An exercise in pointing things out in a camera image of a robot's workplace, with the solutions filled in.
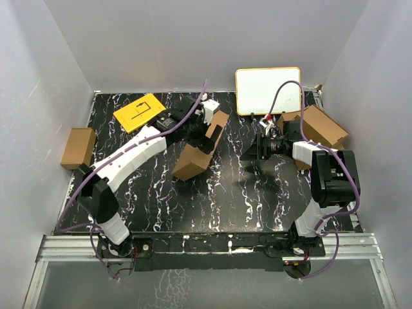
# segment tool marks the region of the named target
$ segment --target black table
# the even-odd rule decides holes
[[[136,135],[127,134],[113,112],[142,97],[141,93],[101,94],[95,97],[89,127],[97,134],[92,162],[116,151]],[[155,93],[167,108],[184,95]],[[183,144],[173,145],[135,171],[115,193],[120,215],[133,232],[283,232],[300,217],[310,201],[310,174],[297,171],[292,159],[272,156],[268,161],[241,162],[242,151],[260,126],[256,119],[236,114],[235,93],[209,93],[230,115],[209,168],[182,182],[172,177]],[[79,186],[74,177],[73,189]],[[62,227],[86,222],[75,204]],[[331,220],[330,226],[353,230],[350,219]]]

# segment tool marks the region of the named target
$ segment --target brown cardboard box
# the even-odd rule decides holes
[[[283,122],[299,120],[301,112],[282,114],[278,120],[279,129],[283,133]],[[307,138],[322,145],[343,150],[343,141],[348,136],[339,124],[317,106],[311,105],[304,109],[303,131]],[[309,169],[310,166],[300,161],[295,161],[298,170]]]
[[[219,125],[224,129],[228,118],[228,114],[225,114],[222,111],[218,111],[216,114],[214,114],[211,126],[208,128],[206,132],[206,136],[212,136],[212,133],[216,125]],[[178,162],[176,163],[173,169],[172,175],[180,180],[186,181],[206,171],[207,166],[211,161],[212,155],[216,150],[216,146],[218,145],[222,133],[223,130],[221,131],[214,145],[214,149],[210,154],[205,154],[201,152],[198,148],[194,148],[189,144],[186,144],[182,153],[180,154]]]
[[[65,169],[76,169],[82,163],[90,165],[96,133],[90,127],[71,129],[61,165]]]

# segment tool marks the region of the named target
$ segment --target white enclosure wall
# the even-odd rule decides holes
[[[91,87],[234,90],[239,68],[324,83],[368,0],[45,0]]]
[[[70,128],[93,92],[43,0],[0,1],[0,308],[20,308],[70,173]]]
[[[326,111],[349,132],[360,218],[377,235],[400,308],[411,308],[412,2],[371,1],[324,87]]]

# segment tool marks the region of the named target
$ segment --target yellow box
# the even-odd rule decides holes
[[[165,109],[163,104],[152,93],[149,93],[113,114],[126,132],[132,133]]]

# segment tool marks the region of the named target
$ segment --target whiteboard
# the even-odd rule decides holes
[[[301,81],[299,68],[240,69],[236,71],[236,105],[241,116],[265,115],[276,91],[288,80]],[[301,110],[301,91],[296,84],[287,84],[277,96],[272,114]]]

